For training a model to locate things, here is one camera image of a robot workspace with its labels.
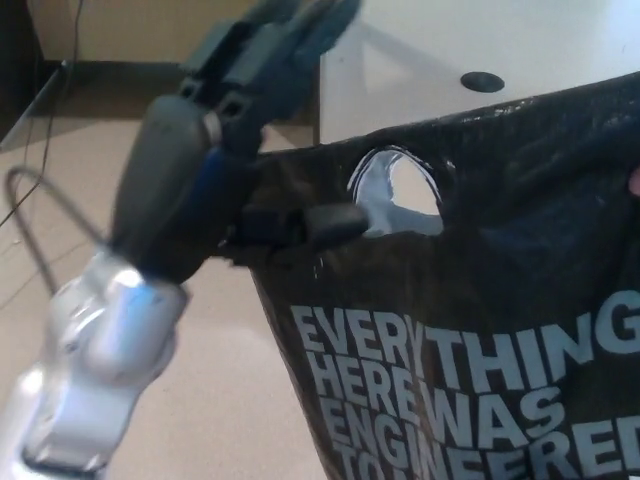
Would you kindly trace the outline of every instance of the black cable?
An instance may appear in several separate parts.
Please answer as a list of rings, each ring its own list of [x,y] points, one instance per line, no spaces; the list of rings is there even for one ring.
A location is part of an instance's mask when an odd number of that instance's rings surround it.
[[[33,170],[24,165],[17,165],[12,167],[7,172],[4,181],[5,197],[9,207],[14,212],[14,219],[18,230],[20,231],[22,238],[25,241],[27,248],[29,249],[33,260],[35,261],[40,274],[47,286],[49,292],[54,295],[58,291],[58,283],[48,265],[48,262],[42,252],[42,249],[38,245],[33,232],[29,228],[25,218],[22,216],[22,212],[19,210],[20,202],[24,201],[24,198],[18,201],[16,191],[16,180],[21,177],[29,177],[34,180],[38,185],[41,185],[47,193],[55,200],[55,202],[64,210],[64,212],[71,218],[71,220],[96,244],[104,246],[106,240],[100,234],[100,231],[93,226],[87,218],[80,212],[76,205],[69,199],[60,188],[58,188],[53,182],[48,180],[41,172]]]
[[[44,175],[44,173],[47,170],[47,163],[49,160],[49,145],[51,144],[51,137],[53,136],[53,122],[55,120],[55,116],[57,113],[57,109],[58,106],[66,99],[67,94],[69,93],[69,88],[71,85],[71,77],[73,74],[73,70],[75,68],[76,62],[78,61],[78,50],[79,50],[79,36],[80,36],[80,16],[82,14],[82,10],[84,8],[84,2],[85,0],[80,0],[80,3],[78,4],[78,10],[76,11],[76,18],[75,18],[75,22],[74,22],[74,39],[73,39],[73,58],[71,61],[71,65],[69,66],[69,71],[67,73],[67,78],[65,79],[65,84],[62,88],[62,91],[60,92],[58,98],[56,99],[56,101],[54,102],[52,108],[51,108],[51,113],[49,115],[49,120],[48,120],[48,124],[47,124],[47,135],[46,135],[46,140],[45,140],[45,146],[44,146],[44,153],[42,154],[42,163],[40,166],[40,176],[42,177]],[[31,8],[31,15],[34,15],[34,9],[33,7]],[[38,45],[38,37],[37,37],[37,33],[35,31],[35,26],[33,29],[33,34],[34,34],[34,45],[35,50],[37,51],[37,45]],[[38,68],[38,58],[39,58],[39,52],[37,52],[36,55],[36,64],[34,67],[34,81],[35,81],[35,89],[37,92],[37,85],[39,83],[39,68]],[[33,123],[34,120],[33,118],[30,119],[30,123],[29,123],[29,130],[27,133],[27,143],[25,145],[25,151],[24,151],[24,158],[23,158],[23,165],[27,164],[27,153],[28,153],[28,149],[29,149],[29,144],[31,143],[31,135],[33,132]],[[36,191],[36,189],[38,188],[38,186],[40,185],[40,181],[36,181],[36,183],[27,191],[27,193],[24,194],[24,196],[20,199],[19,202],[16,203],[14,208],[11,208],[9,210],[9,213],[7,213],[7,215],[2,219],[2,221],[0,221],[0,228],[2,228],[10,219],[11,217],[13,217],[17,211],[18,208],[20,208],[22,206],[22,204],[33,194],[33,192]]]

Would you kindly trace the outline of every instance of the beige floor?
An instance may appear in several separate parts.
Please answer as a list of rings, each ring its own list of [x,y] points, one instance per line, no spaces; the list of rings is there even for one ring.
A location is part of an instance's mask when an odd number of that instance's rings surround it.
[[[91,95],[75,101],[109,102]],[[34,165],[41,160],[43,123],[36,123],[40,140],[29,148]],[[49,175],[106,226],[138,121],[93,114],[60,118],[55,125]],[[272,130],[267,148],[288,148],[287,138],[304,143],[309,135],[309,128],[300,126]],[[22,162],[23,154],[23,148],[0,154],[0,174]],[[26,212],[60,280],[71,279],[92,246],[42,192]],[[5,213],[0,202],[0,217]],[[325,478],[247,272],[211,261],[189,287],[194,297],[181,321],[177,356],[139,404],[110,478]],[[5,226],[0,230],[3,401],[36,355],[46,315],[47,298],[34,264],[13,225]]]

